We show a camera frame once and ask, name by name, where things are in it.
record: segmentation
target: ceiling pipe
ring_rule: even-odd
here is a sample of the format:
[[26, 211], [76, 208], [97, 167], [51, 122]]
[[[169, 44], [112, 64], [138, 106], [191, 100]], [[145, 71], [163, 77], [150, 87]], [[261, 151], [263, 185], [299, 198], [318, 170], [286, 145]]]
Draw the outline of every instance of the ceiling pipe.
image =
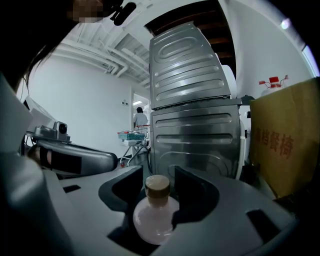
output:
[[61, 43], [64, 44], [64, 45], [68, 45], [68, 46], [80, 49], [80, 50], [86, 50], [88, 52], [91, 52], [91, 53], [94, 53], [96, 55], [102, 56], [103, 58], [106, 58], [107, 60], [113, 61], [113, 62], [123, 66], [123, 68], [116, 74], [117, 78], [120, 77], [129, 68], [128, 64], [126, 64], [122, 60], [118, 59], [117, 57], [108, 55], [108, 54], [104, 53], [101, 50], [93, 48], [92, 46], [88, 46], [88, 45], [85, 45], [83, 43], [76, 42], [76, 41], [69, 40], [69, 39], [64, 39]]
[[113, 66], [114, 69], [113, 69], [112, 72], [111, 72], [112, 75], [114, 75], [114, 74], [118, 71], [118, 69], [119, 69], [119, 66], [118, 66], [117, 64], [115, 64], [115, 63], [113, 63], [113, 62], [111, 62], [111, 61], [109, 61], [109, 60], [106, 60], [106, 59], [104, 59], [104, 58], [102, 58], [102, 57], [98, 57], [98, 56], [92, 55], [92, 54], [90, 54], [90, 53], [84, 52], [84, 51], [79, 50], [79, 49], [74, 49], [74, 48], [70, 48], [70, 47], [63, 46], [63, 45], [59, 45], [59, 46], [57, 47], [57, 49], [58, 49], [58, 50], [65, 51], [65, 52], [69, 52], [69, 53], [79, 54], [79, 55], [82, 55], [82, 56], [91, 58], [91, 59], [93, 59], [93, 60], [96, 60], [96, 61], [98, 61], [98, 62], [105, 63], [105, 64], [107, 64], [107, 65], [109, 65], [109, 66]]
[[125, 54], [123, 54], [121, 51], [111, 48], [109, 46], [106, 46], [104, 44], [104, 42], [101, 41], [101, 39], [99, 39], [99, 42], [103, 45], [104, 49], [114, 52], [115, 54], [119, 55], [120, 57], [126, 59], [128, 62], [131, 62], [132, 64], [134, 64], [135, 66], [137, 66], [139, 69], [141, 69], [142, 71], [146, 72], [149, 75], [149, 71], [146, 70], [143, 66], [139, 65], [138, 63], [136, 63], [135, 61], [133, 61], [130, 57], [126, 56]]
[[93, 29], [91, 29], [91, 34], [88, 39], [89, 45], [92, 44], [92, 39], [96, 36], [97, 31], [100, 28], [99, 24], [97, 24], [97, 23], [90, 23], [90, 26], [93, 27]]
[[98, 64], [92, 63], [92, 62], [90, 62], [90, 61], [88, 61], [86, 59], [77, 57], [77, 56], [65, 55], [65, 54], [62, 54], [62, 53], [55, 52], [55, 51], [52, 53], [52, 55], [53, 56], [57, 56], [57, 57], [63, 57], [63, 58], [71, 59], [71, 60], [80, 61], [80, 62], [83, 62], [83, 63], [87, 63], [87, 64], [90, 64], [90, 65], [96, 67], [96, 68], [102, 69], [105, 73], [109, 73], [108, 70], [105, 69], [104, 67], [102, 67], [102, 66], [100, 66]]
[[145, 67], [149, 67], [149, 64], [146, 63], [142, 58], [140, 58], [138, 55], [136, 55], [135, 53], [133, 53], [132, 51], [130, 51], [127, 48], [122, 48], [121, 50], [122, 52], [124, 52], [125, 54], [131, 56], [132, 58], [134, 58], [136, 61], [140, 62], [142, 65], [144, 65]]
[[144, 86], [146, 84], [150, 83], [150, 78], [147, 78], [146, 80], [143, 80], [141, 83], [139, 83], [139, 86]]

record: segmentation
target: metal appliance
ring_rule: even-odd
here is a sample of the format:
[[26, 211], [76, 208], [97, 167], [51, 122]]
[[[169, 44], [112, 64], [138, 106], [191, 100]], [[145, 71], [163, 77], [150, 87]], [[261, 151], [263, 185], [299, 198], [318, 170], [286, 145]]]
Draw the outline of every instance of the metal appliance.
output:
[[151, 166], [175, 166], [234, 178], [240, 154], [241, 99], [230, 99], [220, 61], [194, 24], [150, 41]]

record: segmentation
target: hair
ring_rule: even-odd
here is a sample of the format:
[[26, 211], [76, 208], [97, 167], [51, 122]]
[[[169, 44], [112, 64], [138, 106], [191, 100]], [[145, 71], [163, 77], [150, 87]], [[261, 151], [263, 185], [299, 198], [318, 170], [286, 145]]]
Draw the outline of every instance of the hair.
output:
[[144, 111], [142, 110], [142, 108], [141, 108], [140, 106], [138, 106], [138, 107], [136, 108], [136, 112], [137, 112], [137, 113], [143, 113]]
[[73, 0], [59, 0], [45, 8], [40, 0], [1, 3], [0, 71], [14, 91], [22, 79], [29, 83], [32, 69], [45, 61], [77, 25], [67, 18]]

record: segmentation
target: shopping cart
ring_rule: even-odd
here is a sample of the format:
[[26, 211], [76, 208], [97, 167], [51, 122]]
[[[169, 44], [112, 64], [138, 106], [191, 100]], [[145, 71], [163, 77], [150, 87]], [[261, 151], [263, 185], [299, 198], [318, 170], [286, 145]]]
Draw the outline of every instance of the shopping cart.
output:
[[[124, 159], [129, 160], [126, 164], [126, 166], [129, 166], [130, 161], [135, 158], [142, 149], [148, 150], [147, 142], [149, 141], [149, 128], [150, 125], [139, 125], [135, 127], [134, 130], [117, 132], [118, 138], [122, 140], [125, 146], [128, 146], [127, 151], [120, 159], [121, 167], [125, 167]], [[131, 158], [126, 157], [126, 154], [131, 149], [131, 147], [134, 147], [135, 149], [137, 148], [136, 153]]]

